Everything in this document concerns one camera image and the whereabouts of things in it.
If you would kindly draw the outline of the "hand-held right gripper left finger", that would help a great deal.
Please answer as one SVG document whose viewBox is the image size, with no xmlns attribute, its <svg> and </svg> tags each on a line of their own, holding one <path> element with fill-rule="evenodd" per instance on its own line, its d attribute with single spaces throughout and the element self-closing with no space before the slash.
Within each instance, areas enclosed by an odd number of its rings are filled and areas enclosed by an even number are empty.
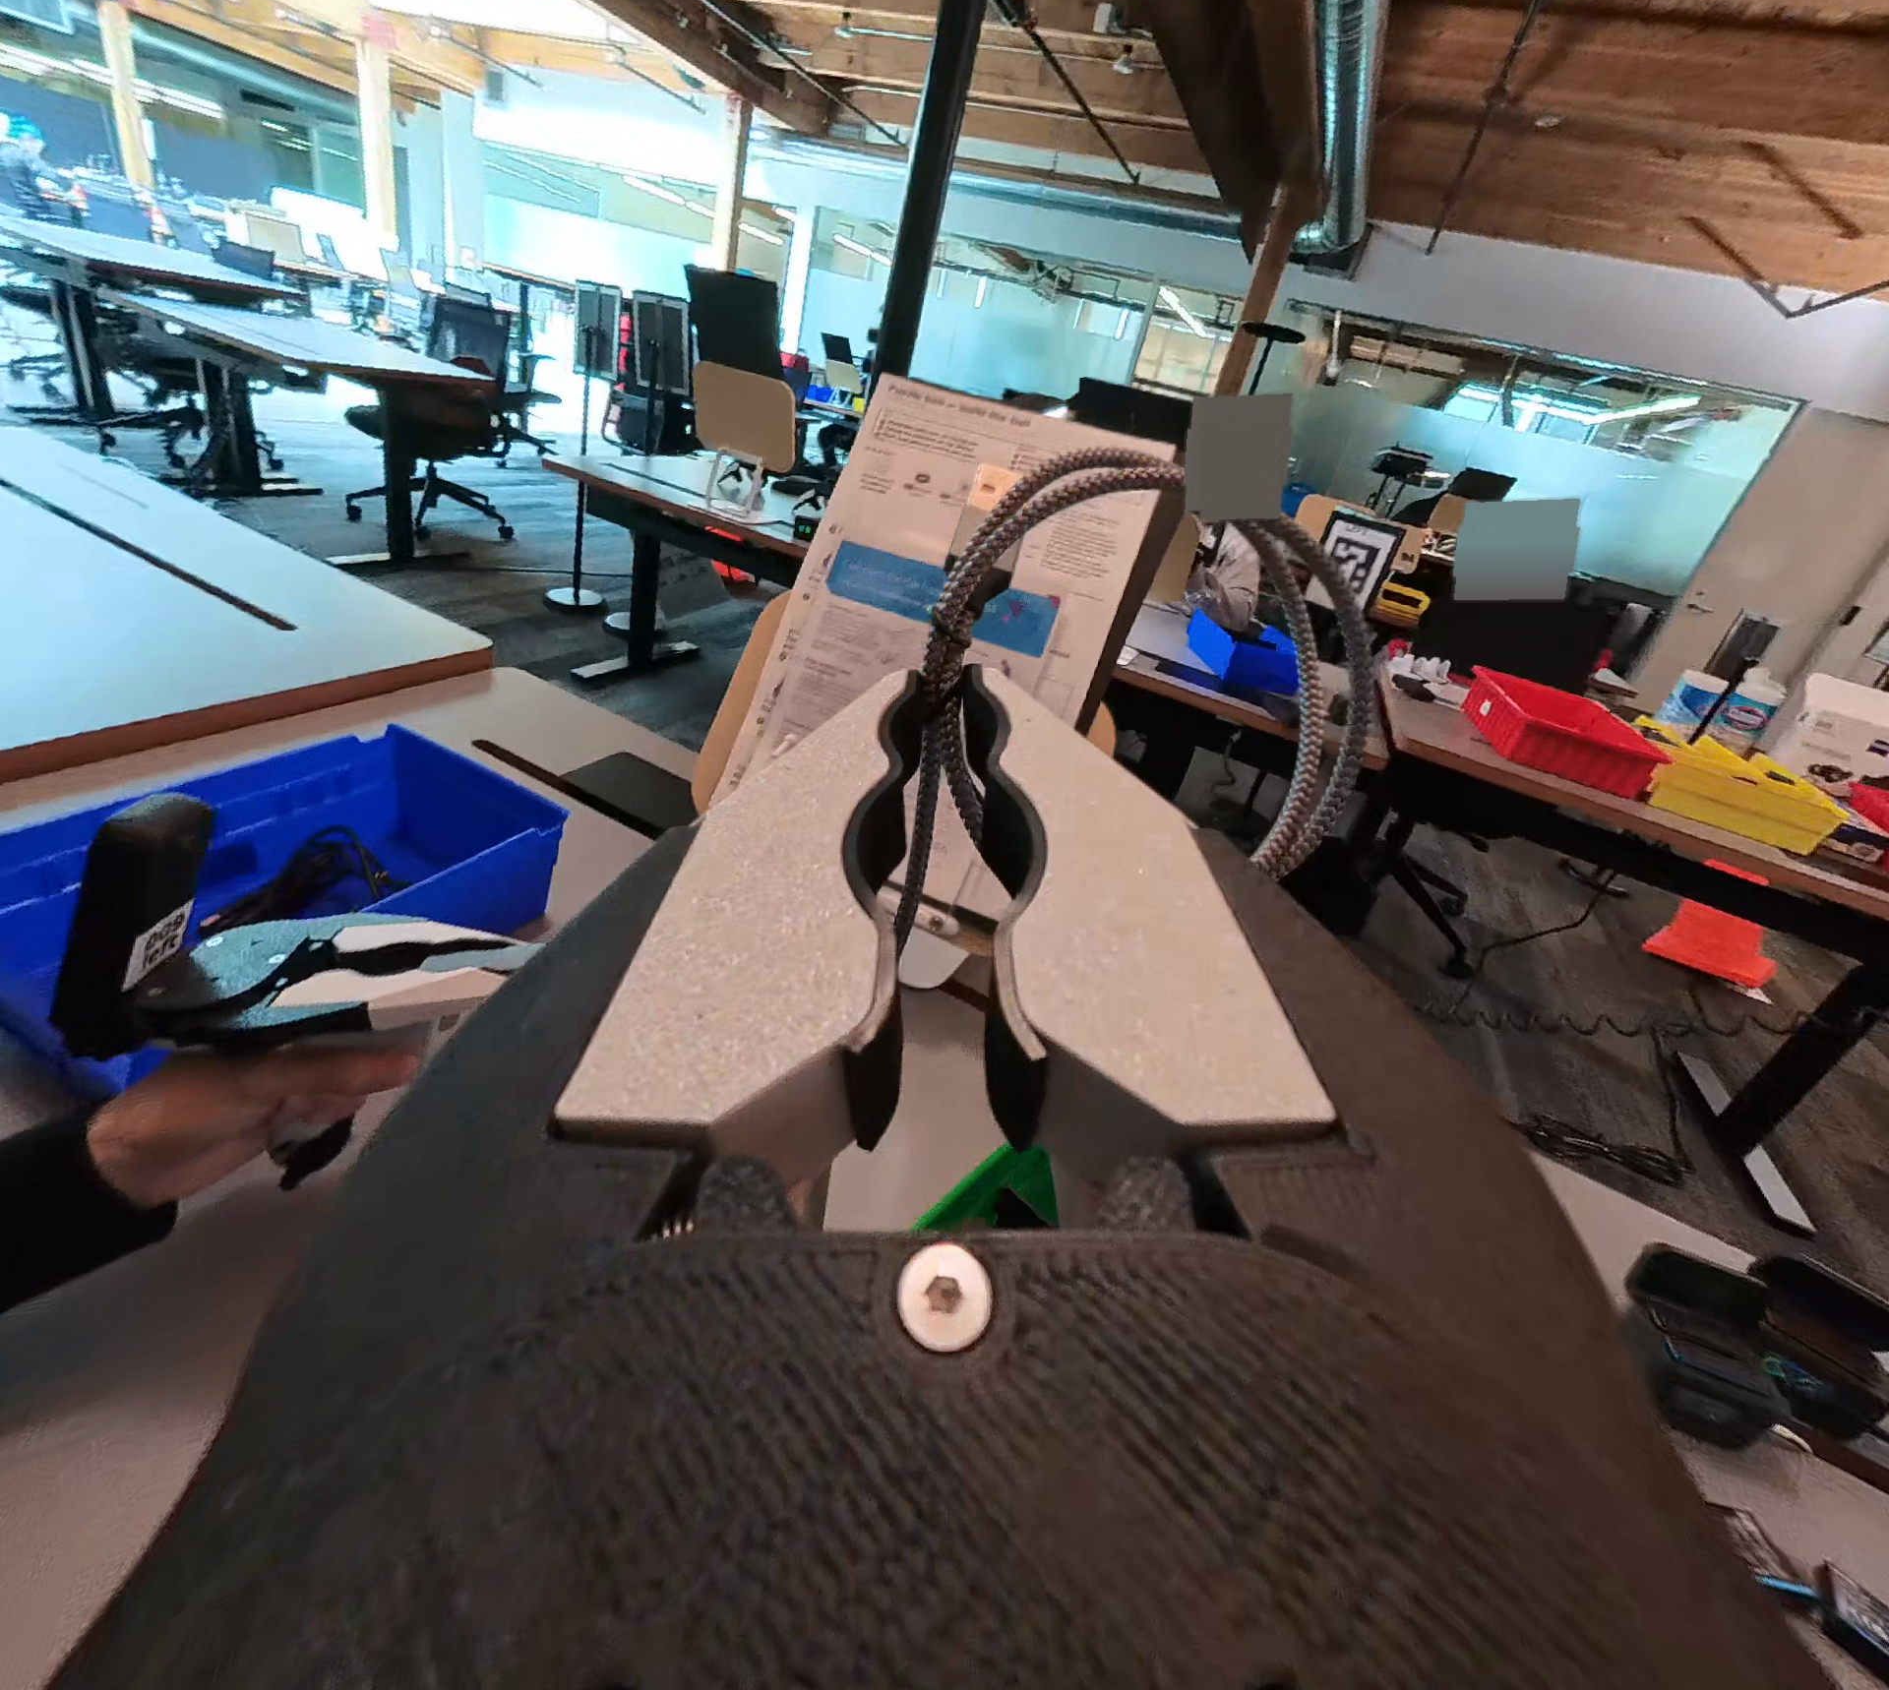
<svg viewBox="0 0 1889 1690">
<path fill-rule="evenodd" d="M 556 1105 L 556 1137 L 810 1182 L 902 1105 L 896 905 L 927 688 L 889 673 L 749 770 L 688 854 Z"/>
</svg>

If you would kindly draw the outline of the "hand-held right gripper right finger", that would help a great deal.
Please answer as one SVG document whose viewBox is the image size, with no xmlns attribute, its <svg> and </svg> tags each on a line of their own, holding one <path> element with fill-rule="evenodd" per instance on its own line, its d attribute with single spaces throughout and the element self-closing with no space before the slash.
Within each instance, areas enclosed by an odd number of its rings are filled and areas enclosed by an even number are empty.
<svg viewBox="0 0 1889 1690">
<path fill-rule="evenodd" d="M 1006 892 L 984 1034 L 988 1109 L 1051 1163 L 1062 1223 L 1093 1223 L 1139 1157 L 1323 1141 L 1341 1117 L 1193 824 L 1002 674 L 962 681 Z"/>
</svg>

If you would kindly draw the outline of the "blue plastic bin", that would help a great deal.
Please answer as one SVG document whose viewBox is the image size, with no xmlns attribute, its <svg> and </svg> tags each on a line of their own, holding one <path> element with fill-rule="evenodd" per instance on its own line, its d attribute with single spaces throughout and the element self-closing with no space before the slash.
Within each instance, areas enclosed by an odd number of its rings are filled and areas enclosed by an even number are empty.
<svg viewBox="0 0 1889 1690">
<path fill-rule="evenodd" d="M 187 945 L 247 897 L 285 920 L 388 912 L 493 932 L 549 909 L 567 809 L 398 725 L 174 787 L 215 809 Z M 161 1045 L 71 1060 L 49 1024 L 86 851 L 128 805 L 4 820 L 4 1031 L 41 1079 L 86 1101 L 123 1093 L 163 1060 Z"/>
</svg>

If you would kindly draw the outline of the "green plastic bin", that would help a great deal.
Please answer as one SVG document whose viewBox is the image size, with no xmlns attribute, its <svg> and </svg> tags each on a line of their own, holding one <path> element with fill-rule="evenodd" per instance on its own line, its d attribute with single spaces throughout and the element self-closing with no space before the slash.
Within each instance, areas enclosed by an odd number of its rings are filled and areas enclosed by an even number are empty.
<svg viewBox="0 0 1889 1690">
<path fill-rule="evenodd" d="M 942 1193 L 913 1233 L 1054 1229 L 1054 1172 L 1045 1146 L 1002 1143 Z"/>
</svg>

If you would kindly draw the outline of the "person's left forearm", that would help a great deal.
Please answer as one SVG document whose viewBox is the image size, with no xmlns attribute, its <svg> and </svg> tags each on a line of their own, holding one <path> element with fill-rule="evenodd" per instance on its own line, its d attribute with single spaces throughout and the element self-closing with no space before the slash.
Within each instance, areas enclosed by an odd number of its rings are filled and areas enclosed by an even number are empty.
<svg viewBox="0 0 1889 1690">
<path fill-rule="evenodd" d="M 133 1204 L 88 1146 L 90 1109 L 4 1138 L 4 1312 L 166 1239 L 180 1207 Z"/>
</svg>

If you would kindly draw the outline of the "wooden work table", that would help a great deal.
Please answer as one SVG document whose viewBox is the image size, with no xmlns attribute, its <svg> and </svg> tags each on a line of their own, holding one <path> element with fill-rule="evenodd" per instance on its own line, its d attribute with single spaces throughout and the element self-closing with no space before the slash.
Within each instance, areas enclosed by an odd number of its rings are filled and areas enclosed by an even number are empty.
<svg viewBox="0 0 1889 1690">
<path fill-rule="evenodd" d="M 1855 1213 L 1816 1189 L 1801 1112 L 1848 1057 L 1886 1057 L 1886 879 L 1739 833 L 1745 820 L 1502 757 L 1381 667 L 1359 798 L 1294 895 L 1498 1074 L 1539 1149 L 1631 1190 L 1734 1189 L 1769 1246 L 1808 1238 L 1835 1261 L 1886 1223 L 1885 1168 Z M 1716 972 L 1643 950 L 1643 914 L 1672 902 L 1848 972 L 1771 1024 Z"/>
</svg>

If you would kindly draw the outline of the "black white marker board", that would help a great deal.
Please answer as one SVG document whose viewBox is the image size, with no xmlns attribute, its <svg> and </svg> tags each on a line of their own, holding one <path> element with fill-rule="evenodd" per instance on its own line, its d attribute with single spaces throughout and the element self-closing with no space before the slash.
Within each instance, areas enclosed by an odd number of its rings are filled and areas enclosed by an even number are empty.
<svg viewBox="0 0 1889 1690">
<path fill-rule="evenodd" d="M 1353 506 L 1336 506 L 1319 545 L 1348 588 L 1363 615 L 1374 615 L 1381 588 L 1391 581 L 1410 526 L 1402 521 L 1377 519 Z"/>
</svg>

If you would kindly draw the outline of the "document stand with printed sheet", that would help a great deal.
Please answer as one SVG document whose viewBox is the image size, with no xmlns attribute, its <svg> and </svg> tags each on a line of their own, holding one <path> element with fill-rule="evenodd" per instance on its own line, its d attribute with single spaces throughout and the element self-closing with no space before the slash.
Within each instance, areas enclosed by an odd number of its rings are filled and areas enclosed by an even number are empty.
<svg viewBox="0 0 1889 1690">
<path fill-rule="evenodd" d="M 841 470 L 792 589 L 755 626 L 695 769 L 712 807 L 887 674 L 924 663 L 935 603 L 979 523 L 1024 475 L 1071 449 L 1179 459 L 1174 438 L 1030 414 L 887 379 Z M 1086 731 L 1179 521 L 1174 493 L 1110 493 L 1040 521 L 999 563 L 972 661 L 1012 673 Z"/>
</svg>

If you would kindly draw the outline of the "orange traffic cone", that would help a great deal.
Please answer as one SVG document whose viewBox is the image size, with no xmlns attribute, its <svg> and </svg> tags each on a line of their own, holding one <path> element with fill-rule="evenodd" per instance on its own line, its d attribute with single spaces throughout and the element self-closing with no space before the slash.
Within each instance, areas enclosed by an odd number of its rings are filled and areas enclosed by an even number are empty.
<svg viewBox="0 0 1889 1690">
<path fill-rule="evenodd" d="M 1763 935 L 1753 920 L 1680 899 L 1672 920 L 1643 940 L 1643 951 L 1735 990 L 1765 990 L 1779 967 Z"/>
</svg>

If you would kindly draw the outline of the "black office chair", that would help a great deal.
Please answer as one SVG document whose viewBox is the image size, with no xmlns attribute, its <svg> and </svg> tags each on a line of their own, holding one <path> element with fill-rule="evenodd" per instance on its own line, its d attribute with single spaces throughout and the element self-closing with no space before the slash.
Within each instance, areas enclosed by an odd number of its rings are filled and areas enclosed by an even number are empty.
<svg viewBox="0 0 1889 1690">
<path fill-rule="evenodd" d="M 505 456 L 524 436 L 524 405 L 538 393 L 512 381 L 512 319 L 489 296 L 446 292 L 434 296 L 424 355 L 454 367 L 458 381 L 397 385 L 376 404 L 343 411 L 386 459 L 383 484 L 343 496 L 346 521 L 364 521 L 364 506 L 383 496 L 390 565 L 420 558 L 431 540 L 430 517 L 443 501 L 493 521 L 504 543 L 516 540 L 493 496 L 446 475 L 475 456 Z"/>
</svg>

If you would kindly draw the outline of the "yellow plastic bin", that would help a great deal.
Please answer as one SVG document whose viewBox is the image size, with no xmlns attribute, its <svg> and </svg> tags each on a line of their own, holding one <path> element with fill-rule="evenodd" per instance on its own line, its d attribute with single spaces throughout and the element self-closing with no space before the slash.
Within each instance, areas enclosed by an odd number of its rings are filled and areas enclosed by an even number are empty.
<svg viewBox="0 0 1889 1690">
<path fill-rule="evenodd" d="M 1809 855 L 1848 824 L 1848 809 L 1765 754 L 1739 757 L 1713 735 L 1639 715 L 1634 731 L 1666 757 L 1645 805 L 1680 820 Z"/>
</svg>

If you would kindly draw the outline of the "black display panel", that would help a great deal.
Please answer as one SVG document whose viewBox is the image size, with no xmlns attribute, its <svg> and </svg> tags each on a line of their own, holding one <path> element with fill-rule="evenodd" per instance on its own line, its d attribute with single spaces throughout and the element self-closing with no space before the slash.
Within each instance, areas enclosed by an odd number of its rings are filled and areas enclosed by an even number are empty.
<svg viewBox="0 0 1889 1690">
<path fill-rule="evenodd" d="M 781 287 L 769 278 L 690 266 L 695 363 L 782 379 Z"/>
</svg>

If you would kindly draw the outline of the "black zip case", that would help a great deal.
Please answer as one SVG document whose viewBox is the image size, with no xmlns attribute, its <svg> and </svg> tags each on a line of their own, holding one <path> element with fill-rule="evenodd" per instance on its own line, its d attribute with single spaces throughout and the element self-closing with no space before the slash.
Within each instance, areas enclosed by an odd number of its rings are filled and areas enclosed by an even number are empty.
<svg viewBox="0 0 1889 1690">
<path fill-rule="evenodd" d="M 1855 1443 L 1886 1422 L 1886 1300 L 1808 1257 L 1734 1271 L 1650 1246 L 1627 1277 L 1620 1334 L 1690 1440 L 1742 1452 L 1808 1427 Z"/>
</svg>

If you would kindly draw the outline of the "white cardboard box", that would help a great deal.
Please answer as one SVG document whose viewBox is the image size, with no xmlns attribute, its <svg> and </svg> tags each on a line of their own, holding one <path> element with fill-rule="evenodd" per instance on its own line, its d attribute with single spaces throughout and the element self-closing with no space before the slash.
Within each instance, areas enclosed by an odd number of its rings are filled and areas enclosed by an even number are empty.
<svg viewBox="0 0 1889 1690">
<path fill-rule="evenodd" d="M 1886 791 L 1886 688 L 1809 674 L 1765 754 L 1835 798 Z"/>
</svg>

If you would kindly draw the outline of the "black vertical pole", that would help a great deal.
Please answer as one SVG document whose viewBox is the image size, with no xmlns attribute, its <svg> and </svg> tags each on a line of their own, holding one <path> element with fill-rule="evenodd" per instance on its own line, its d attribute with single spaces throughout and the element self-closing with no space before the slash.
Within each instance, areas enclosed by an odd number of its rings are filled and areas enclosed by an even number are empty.
<svg viewBox="0 0 1889 1690">
<path fill-rule="evenodd" d="M 935 16 L 931 67 L 917 98 L 907 197 L 884 287 L 873 393 L 894 377 L 910 377 L 917 351 L 986 6 L 988 0 L 940 0 Z"/>
</svg>

